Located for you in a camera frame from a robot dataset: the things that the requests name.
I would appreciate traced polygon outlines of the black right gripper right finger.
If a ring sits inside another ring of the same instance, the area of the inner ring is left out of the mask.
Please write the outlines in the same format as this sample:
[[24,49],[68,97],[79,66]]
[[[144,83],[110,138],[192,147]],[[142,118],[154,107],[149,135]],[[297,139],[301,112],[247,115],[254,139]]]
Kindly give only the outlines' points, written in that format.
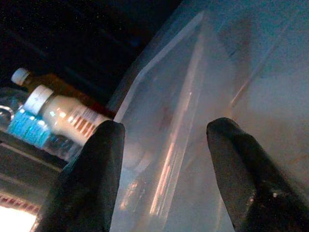
[[309,205],[233,120],[206,128],[217,185],[235,232],[309,232]]

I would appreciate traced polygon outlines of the clear plastic container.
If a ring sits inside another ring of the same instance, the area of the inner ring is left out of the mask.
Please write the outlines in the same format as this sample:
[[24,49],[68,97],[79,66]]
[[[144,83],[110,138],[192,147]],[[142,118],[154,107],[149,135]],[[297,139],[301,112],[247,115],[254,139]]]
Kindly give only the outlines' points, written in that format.
[[126,129],[110,232],[234,232],[206,138],[221,117],[309,204],[309,0],[185,0],[110,105]]

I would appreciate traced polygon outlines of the water bottle blue label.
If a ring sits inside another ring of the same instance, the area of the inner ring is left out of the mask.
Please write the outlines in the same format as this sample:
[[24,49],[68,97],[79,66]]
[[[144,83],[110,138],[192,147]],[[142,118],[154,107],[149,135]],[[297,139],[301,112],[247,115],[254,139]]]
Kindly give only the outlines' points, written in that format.
[[13,111],[8,106],[0,105],[0,131],[67,162],[82,150],[80,145],[67,137],[53,134],[41,117],[22,107]]

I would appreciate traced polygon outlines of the amber bottle white cap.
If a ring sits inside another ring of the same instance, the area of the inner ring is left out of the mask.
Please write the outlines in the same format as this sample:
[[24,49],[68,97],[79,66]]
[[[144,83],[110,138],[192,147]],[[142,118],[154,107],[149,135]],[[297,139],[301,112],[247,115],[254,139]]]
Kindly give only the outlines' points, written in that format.
[[27,69],[18,68],[13,73],[11,81],[27,89],[29,93],[31,93],[39,85],[44,85],[51,89],[55,94],[76,98],[85,106],[90,107],[94,111],[108,118],[113,119],[115,117],[114,112],[104,107],[97,100],[66,83],[64,80],[52,73],[38,76]]

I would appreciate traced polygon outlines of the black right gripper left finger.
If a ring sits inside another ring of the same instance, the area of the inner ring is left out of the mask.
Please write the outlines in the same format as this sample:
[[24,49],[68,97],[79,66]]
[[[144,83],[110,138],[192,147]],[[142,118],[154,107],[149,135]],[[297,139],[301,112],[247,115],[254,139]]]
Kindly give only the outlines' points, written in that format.
[[109,232],[119,189],[125,127],[107,120],[61,171],[42,204],[36,232]]

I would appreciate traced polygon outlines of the cream drink bottle white cap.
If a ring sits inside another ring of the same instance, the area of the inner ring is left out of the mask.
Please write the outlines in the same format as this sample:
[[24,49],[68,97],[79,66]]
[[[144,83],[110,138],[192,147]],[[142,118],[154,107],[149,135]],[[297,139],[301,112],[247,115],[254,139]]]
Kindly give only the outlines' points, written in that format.
[[24,109],[41,116],[53,134],[65,136],[80,146],[85,145],[102,122],[109,120],[76,98],[57,95],[44,85],[32,91]]

